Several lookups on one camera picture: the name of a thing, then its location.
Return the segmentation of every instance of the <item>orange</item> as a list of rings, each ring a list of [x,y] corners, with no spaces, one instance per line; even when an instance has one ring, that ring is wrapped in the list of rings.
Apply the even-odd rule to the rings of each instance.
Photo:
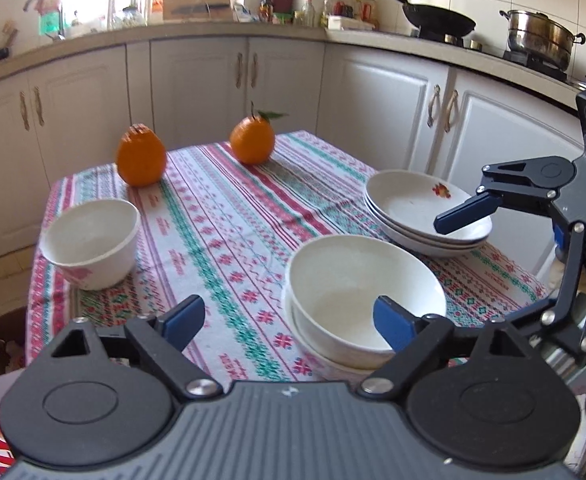
[[[164,174],[166,149],[153,130],[134,124],[119,141],[116,164],[119,176],[129,186],[150,186]]]
[[[275,148],[275,132],[262,116],[243,119],[231,132],[231,149],[243,164],[262,164]]]

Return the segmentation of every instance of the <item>patterned tablecloth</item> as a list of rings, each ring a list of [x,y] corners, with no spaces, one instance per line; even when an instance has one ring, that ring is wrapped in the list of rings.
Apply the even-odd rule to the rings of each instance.
[[[51,191],[46,227],[96,198],[130,200],[142,215],[137,268],[99,292],[71,288],[36,253],[28,298],[31,361],[71,317],[117,324],[165,312],[190,294],[207,306],[185,355],[225,386],[231,380],[313,380],[292,341],[279,297],[284,269],[302,242],[332,233],[385,238],[362,191],[374,170],[323,140],[278,136],[271,160],[244,167],[227,144],[169,153],[164,179],[129,189],[113,165],[67,177]],[[453,260],[422,257],[447,295],[448,316],[475,325],[541,298],[543,285],[490,245]]]

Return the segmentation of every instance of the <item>stacked plates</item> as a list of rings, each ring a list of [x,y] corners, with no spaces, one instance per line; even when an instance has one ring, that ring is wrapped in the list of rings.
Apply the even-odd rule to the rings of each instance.
[[[470,198],[459,187],[423,173],[381,171],[369,178],[364,202],[391,240],[427,256],[452,258],[482,245],[491,233],[483,218],[448,235],[435,232],[433,220]]]

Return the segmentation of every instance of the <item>cabinet handle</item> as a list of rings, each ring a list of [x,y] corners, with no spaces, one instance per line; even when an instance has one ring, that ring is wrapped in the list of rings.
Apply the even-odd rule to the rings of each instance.
[[[235,78],[235,87],[242,87],[242,73],[244,72],[244,61],[241,52],[237,53],[237,77]]]
[[[39,125],[44,126],[44,117],[42,117],[42,99],[39,97],[39,88],[33,88],[35,94],[35,111],[38,113]]]
[[[426,121],[429,128],[433,126],[433,105],[435,105],[435,100],[440,96],[440,85],[436,85],[433,88],[433,96],[429,101],[429,119]]]
[[[24,95],[24,92],[20,92],[20,112],[22,112],[24,129],[28,132],[30,130],[30,125],[28,124],[28,110],[26,110],[26,96]]]
[[[251,88],[257,85],[257,54],[253,54],[253,72],[251,73]]]
[[[449,101],[449,106],[447,106],[447,120],[444,123],[444,131],[449,133],[451,131],[451,114],[453,113],[453,107],[455,103],[458,102],[458,91],[454,90],[453,95],[451,96],[451,101]]]

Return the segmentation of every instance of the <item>white bowl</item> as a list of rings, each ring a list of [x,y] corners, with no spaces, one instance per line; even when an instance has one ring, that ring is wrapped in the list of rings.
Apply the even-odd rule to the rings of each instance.
[[[377,225],[382,232],[387,235],[391,240],[398,243],[402,247],[409,249],[413,252],[424,254],[425,256],[432,256],[433,258],[455,258],[467,254],[476,247],[471,246],[461,249],[449,249],[430,245],[423,240],[417,240],[411,238],[408,234],[403,234],[395,230],[395,227],[391,226],[387,221],[377,215],[372,210],[369,210],[371,216],[377,221]]]
[[[446,314],[433,273],[412,254],[375,238],[313,238],[291,256],[286,279],[305,341],[352,368],[377,369],[393,356],[373,324],[378,296],[389,296],[414,316]]]
[[[436,233],[435,217],[462,204],[470,195],[453,184],[423,173],[380,171],[369,178],[365,192],[388,221],[433,240],[473,243],[486,239],[493,227],[491,219],[486,217],[448,235]]]
[[[304,340],[295,325],[295,320],[293,319],[293,306],[291,305],[291,294],[288,283],[285,283],[282,287],[280,304],[282,309],[284,309],[284,316],[287,320],[289,330],[291,330],[291,335],[297,343],[297,347],[302,353],[305,361],[315,375],[326,379],[327,381],[347,381],[351,386],[355,387],[375,371],[358,370],[357,368],[349,368],[348,366],[334,363],[323,355],[318,354],[313,347]]]
[[[140,217],[126,200],[93,200],[64,211],[42,234],[42,256],[83,290],[121,282],[135,266]]]
[[[374,205],[369,202],[368,199],[365,199],[365,204],[369,209],[369,213],[375,220],[378,220],[379,224],[384,224],[387,228],[393,229],[396,233],[402,235],[404,238],[409,238],[410,240],[422,244],[425,246],[424,248],[438,248],[438,249],[445,249],[450,250],[456,253],[464,254],[468,253],[468,251],[475,249],[476,247],[480,247],[484,242],[486,242],[486,238],[482,238],[481,240],[477,240],[473,243],[466,242],[462,243],[446,243],[446,242],[439,242],[437,240],[433,240],[432,238],[428,238],[426,236],[416,234],[413,231],[409,231],[400,227],[398,224],[394,224],[384,215],[382,215]]]

